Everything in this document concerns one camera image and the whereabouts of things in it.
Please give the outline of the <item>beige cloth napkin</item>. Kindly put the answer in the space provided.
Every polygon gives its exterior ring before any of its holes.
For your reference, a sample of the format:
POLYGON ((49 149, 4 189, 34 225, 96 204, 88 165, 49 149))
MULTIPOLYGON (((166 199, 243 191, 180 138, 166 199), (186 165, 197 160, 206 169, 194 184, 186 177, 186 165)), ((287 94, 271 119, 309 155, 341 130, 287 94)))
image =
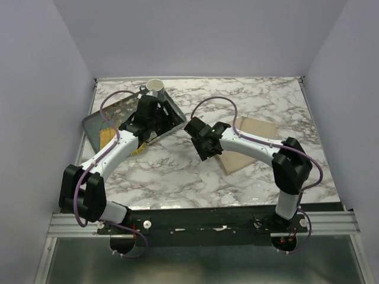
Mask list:
MULTIPOLYGON (((245 136, 269 143, 277 142, 277 127, 271 122, 239 117, 236 120, 236 128, 245 136)), ((219 155, 219 160, 227 175, 237 172, 256 161, 262 161, 268 166, 272 166, 272 155, 277 152, 275 149, 269 148, 269 146, 238 137, 232 128, 228 128, 223 133, 221 146, 223 151, 219 155)))

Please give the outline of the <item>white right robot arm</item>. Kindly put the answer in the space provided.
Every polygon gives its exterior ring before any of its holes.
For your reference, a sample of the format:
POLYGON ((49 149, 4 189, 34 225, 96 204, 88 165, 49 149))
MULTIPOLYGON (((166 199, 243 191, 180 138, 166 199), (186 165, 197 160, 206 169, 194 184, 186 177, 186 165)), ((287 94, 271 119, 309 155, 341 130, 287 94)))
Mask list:
POLYGON ((312 170, 310 159, 296 139, 290 137, 279 141, 249 137, 245 133, 236 134, 232 126, 224 122, 211 127, 197 117, 192 118, 184 130, 202 161, 221 155, 223 151, 232 151, 271 166, 280 190, 272 224, 280 232, 294 225, 300 191, 312 170))

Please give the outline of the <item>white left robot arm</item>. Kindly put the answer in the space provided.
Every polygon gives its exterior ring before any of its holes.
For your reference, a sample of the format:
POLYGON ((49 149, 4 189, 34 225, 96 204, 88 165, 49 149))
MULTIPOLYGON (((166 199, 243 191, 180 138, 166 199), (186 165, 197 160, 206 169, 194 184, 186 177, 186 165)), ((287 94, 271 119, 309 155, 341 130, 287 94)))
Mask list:
POLYGON ((109 201, 105 183, 112 172, 132 153, 162 138, 185 122, 185 116, 167 95, 143 95, 136 110, 117 127, 115 136, 94 157, 63 172, 59 208, 73 213, 78 221, 110 222, 119 234, 131 228, 130 210, 109 201))

